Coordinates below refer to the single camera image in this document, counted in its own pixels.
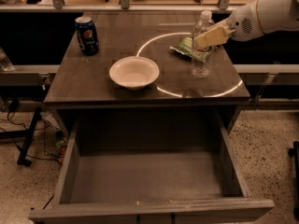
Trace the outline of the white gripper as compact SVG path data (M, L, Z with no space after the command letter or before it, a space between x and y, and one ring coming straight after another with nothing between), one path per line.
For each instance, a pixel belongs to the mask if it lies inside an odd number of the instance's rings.
M193 39L198 48L225 44L231 37L235 41L249 41L264 35L259 19L258 2L254 1L234 10L228 25L216 24Z

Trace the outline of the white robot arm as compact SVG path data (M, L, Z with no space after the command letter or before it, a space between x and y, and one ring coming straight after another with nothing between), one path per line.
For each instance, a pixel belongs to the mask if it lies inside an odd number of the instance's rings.
M198 47L225 44L229 38L246 42L276 31L299 30L299 0L255 0L197 35Z

